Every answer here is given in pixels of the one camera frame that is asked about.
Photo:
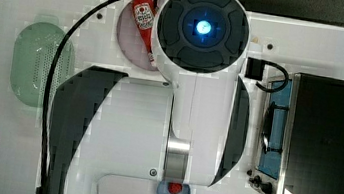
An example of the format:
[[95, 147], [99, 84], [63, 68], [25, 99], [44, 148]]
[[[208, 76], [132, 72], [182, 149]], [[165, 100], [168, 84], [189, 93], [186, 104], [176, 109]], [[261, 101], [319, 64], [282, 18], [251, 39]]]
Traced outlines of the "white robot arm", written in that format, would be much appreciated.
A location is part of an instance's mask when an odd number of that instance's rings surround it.
[[91, 66], [58, 87], [48, 194], [98, 194], [106, 175], [212, 186], [244, 149], [250, 48], [238, 0], [166, 0], [151, 30], [162, 80]]

